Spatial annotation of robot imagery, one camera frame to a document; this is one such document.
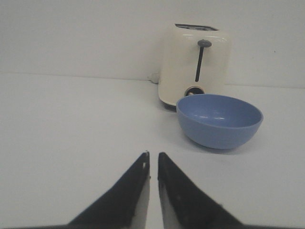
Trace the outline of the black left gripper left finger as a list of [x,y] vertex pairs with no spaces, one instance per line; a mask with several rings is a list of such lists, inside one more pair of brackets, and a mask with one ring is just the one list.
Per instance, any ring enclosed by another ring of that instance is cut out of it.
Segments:
[[145,226],[150,193],[150,155],[142,153],[121,178],[69,226]]

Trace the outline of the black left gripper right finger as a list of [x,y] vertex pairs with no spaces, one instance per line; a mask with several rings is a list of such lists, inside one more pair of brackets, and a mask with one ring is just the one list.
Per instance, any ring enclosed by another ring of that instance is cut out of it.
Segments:
[[241,226],[237,218],[201,191],[165,152],[158,156],[164,226]]

